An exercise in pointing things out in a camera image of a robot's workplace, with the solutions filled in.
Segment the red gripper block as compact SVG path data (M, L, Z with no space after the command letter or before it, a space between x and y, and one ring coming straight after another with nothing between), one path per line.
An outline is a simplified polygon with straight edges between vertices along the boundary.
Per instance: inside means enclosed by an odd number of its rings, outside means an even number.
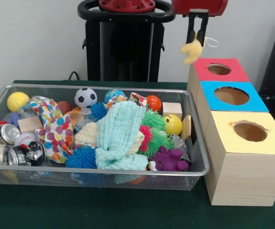
M172 0L174 13L188 15L189 17L186 44L192 43L195 38L194 20L196 13L200 13L198 17L202 19L201 27L197 33L197 40L204 46L208 16L221 16L227 4L228 0Z

